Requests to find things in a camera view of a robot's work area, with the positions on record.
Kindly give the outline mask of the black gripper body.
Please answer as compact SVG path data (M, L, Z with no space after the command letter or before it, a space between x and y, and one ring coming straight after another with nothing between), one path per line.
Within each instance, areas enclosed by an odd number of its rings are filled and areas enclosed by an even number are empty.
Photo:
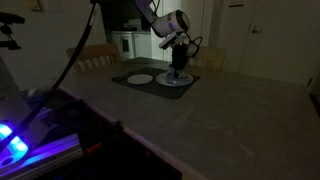
M172 67L176 70L182 70L187 63L187 46L178 44L172 51Z

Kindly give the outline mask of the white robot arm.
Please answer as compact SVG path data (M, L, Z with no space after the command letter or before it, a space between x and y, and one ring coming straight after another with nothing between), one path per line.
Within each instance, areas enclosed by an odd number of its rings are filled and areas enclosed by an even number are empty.
M162 38L158 47L162 50L172 49L172 61L170 66L181 71L187 62L188 38L190 21L181 10L174 10L159 16L156 9L152 9L153 0L134 0L139 13L151 26L155 35Z

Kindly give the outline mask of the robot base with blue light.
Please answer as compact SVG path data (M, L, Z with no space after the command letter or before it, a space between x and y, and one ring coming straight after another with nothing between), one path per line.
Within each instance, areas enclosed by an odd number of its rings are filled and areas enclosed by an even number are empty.
M20 134L18 125L32 111L0 58L0 180L35 179L83 155L77 134L41 145L50 128L34 119Z

